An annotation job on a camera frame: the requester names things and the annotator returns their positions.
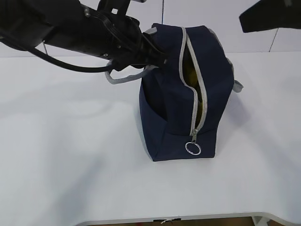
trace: bag strap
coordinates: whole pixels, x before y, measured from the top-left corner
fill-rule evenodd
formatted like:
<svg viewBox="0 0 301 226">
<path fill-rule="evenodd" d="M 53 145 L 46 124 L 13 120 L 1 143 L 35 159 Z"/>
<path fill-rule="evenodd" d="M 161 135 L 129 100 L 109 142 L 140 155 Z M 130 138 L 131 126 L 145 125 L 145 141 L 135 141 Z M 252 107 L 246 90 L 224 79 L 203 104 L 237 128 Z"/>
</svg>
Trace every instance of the bag strap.
<svg viewBox="0 0 301 226">
<path fill-rule="evenodd" d="M 233 74 L 234 73 L 234 66 L 233 66 L 233 63 L 227 58 L 229 64 L 232 66 L 232 71 L 233 71 Z M 242 90 L 243 90 L 244 86 L 237 80 L 234 80 L 234 86 L 233 86 L 233 91 L 236 92 L 236 93 L 240 93 Z"/>
<path fill-rule="evenodd" d="M 108 82 L 111 83 L 112 85 L 122 84 L 122 83 L 126 83 L 126 82 L 130 82 L 130 81 L 141 79 L 148 72 L 150 72 L 151 70 L 153 70 L 155 68 L 157 68 L 157 67 L 153 66 L 153 65 L 148 65 L 139 74 L 132 74 L 132 75 L 129 75 L 129 76 L 127 76 L 125 78 L 121 78 L 121 79 L 114 79 L 114 78 L 112 78 L 112 76 L 111 76 L 112 70 L 110 70 L 110 71 L 105 72 L 105 77 L 107 78 Z"/>
</svg>

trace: yellow object inside bag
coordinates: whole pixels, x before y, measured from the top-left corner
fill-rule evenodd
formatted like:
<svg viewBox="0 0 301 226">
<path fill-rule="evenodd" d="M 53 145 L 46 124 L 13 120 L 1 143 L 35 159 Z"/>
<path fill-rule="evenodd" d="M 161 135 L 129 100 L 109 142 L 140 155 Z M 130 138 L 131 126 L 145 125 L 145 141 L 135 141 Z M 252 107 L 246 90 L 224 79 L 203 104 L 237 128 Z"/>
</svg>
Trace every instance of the yellow object inside bag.
<svg viewBox="0 0 301 226">
<path fill-rule="evenodd" d="M 200 89 L 200 86 L 198 83 L 197 72 L 195 70 L 191 56 L 188 53 L 186 53 L 185 58 L 184 58 L 183 73 L 184 73 L 184 80 L 185 80 L 186 84 L 188 86 L 194 88 L 198 93 L 198 114 L 197 114 L 197 120 L 196 120 L 196 127 L 197 127 L 201 121 L 202 111 L 203 111 L 202 94 L 201 94 L 201 89 Z"/>
</svg>

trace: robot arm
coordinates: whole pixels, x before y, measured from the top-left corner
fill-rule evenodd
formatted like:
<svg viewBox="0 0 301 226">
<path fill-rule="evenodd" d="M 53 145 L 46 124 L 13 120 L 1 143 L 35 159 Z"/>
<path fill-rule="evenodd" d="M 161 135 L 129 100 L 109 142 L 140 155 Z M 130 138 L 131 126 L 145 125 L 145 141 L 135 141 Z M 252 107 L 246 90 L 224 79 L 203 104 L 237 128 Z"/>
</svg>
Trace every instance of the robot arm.
<svg viewBox="0 0 301 226">
<path fill-rule="evenodd" d="M 121 71 L 129 65 L 162 66 L 166 55 L 148 34 L 140 31 L 138 20 L 126 16 L 129 3 L 130 0 L 101 0 L 94 10 L 79 0 L 0 0 L 0 41 L 80 72 Z M 112 61 L 112 65 L 102 68 L 69 65 L 36 50 L 42 42 L 104 58 Z"/>
</svg>

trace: screw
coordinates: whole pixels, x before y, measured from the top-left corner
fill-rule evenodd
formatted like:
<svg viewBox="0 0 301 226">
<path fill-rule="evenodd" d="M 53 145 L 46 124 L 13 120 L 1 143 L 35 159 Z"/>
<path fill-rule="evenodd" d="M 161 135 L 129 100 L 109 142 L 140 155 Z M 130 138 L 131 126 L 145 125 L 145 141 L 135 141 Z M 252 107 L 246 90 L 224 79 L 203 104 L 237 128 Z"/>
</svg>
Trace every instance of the screw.
<svg viewBox="0 0 301 226">
<path fill-rule="evenodd" d="M 86 16 L 86 17 L 90 17 L 90 16 L 91 16 L 91 14 L 90 14 L 90 10 L 89 10 L 89 8 L 88 8 L 88 7 L 85 7 L 85 11 L 84 11 L 84 13 L 85 13 L 85 16 Z"/>
</svg>

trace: white table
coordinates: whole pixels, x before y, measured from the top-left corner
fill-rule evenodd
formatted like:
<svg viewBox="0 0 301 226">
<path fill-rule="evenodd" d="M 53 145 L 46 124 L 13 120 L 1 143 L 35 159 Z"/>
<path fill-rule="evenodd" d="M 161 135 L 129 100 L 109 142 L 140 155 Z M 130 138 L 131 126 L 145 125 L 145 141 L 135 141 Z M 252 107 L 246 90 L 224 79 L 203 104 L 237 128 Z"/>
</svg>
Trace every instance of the white table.
<svg viewBox="0 0 301 226">
<path fill-rule="evenodd" d="M 0 58 L 0 224 L 240 216 L 301 224 L 301 53 L 228 57 L 245 89 L 230 97 L 216 158 L 157 163 L 143 141 L 139 81 L 112 86 L 103 74 Z"/>
</svg>

